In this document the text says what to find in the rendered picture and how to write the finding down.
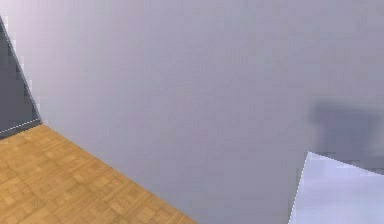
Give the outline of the pale white cabinet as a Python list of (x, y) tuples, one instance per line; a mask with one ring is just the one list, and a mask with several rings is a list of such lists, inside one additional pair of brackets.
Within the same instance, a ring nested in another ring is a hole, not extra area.
[(384, 224), (384, 175), (308, 152), (287, 224)]

